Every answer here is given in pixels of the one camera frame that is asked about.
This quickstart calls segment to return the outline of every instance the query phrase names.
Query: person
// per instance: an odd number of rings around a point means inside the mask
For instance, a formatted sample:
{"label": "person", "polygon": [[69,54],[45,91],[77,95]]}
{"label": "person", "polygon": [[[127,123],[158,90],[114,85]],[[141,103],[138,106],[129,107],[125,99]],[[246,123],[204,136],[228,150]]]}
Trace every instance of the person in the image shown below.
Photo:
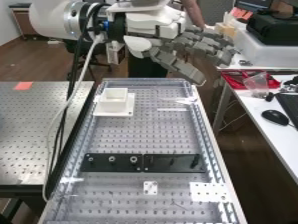
{"label": "person", "polygon": [[[180,0],[180,3],[192,24],[203,29],[204,22],[196,0]],[[164,78],[166,75],[167,70],[159,64],[154,63],[148,57],[137,58],[129,52],[127,57],[129,78]]]}
{"label": "person", "polygon": [[196,27],[204,28],[204,21],[196,0],[180,0],[183,8],[187,12],[190,20]]}

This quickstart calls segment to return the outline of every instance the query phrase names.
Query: screw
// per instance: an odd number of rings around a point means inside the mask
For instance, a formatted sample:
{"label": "screw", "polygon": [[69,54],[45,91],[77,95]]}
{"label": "screw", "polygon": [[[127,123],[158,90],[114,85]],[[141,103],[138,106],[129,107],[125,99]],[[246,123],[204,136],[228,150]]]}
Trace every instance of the screw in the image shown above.
{"label": "screw", "polygon": [[137,163],[137,157],[135,157],[135,156],[131,156],[131,157],[130,157],[130,163],[131,163],[133,165],[135,165],[135,163]]}
{"label": "screw", "polygon": [[75,10],[71,10],[70,15],[71,15],[71,17],[74,17],[77,15],[77,11]]}
{"label": "screw", "polygon": [[110,162],[110,163],[114,163],[114,161],[115,161],[114,156],[110,156],[110,157],[109,157],[109,162]]}

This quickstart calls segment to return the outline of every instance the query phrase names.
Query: dark floor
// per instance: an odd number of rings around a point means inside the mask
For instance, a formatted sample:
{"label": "dark floor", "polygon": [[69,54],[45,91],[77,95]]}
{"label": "dark floor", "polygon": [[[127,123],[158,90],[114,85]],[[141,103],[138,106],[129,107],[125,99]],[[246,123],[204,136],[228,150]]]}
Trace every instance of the dark floor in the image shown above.
{"label": "dark floor", "polygon": [[[70,68],[71,55],[59,44],[15,41],[0,48],[0,81],[61,81]],[[199,89],[203,105],[212,118],[214,102],[218,100],[219,88],[214,90],[212,82],[218,78],[214,68],[202,61],[194,64],[207,74],[208,80]],[[106,68],[94,68],[95,77],[126,77],[126,61]],[[243,109],[236,104],[226,113],[228,122]],[[228,126],[218,136],[218,144],[239,202],[251,224],[298,223],[298,186],[286,172],[272,150],[248,117],[243,117]],[[35,223],[35,217],[22,205],[13,224]]]}

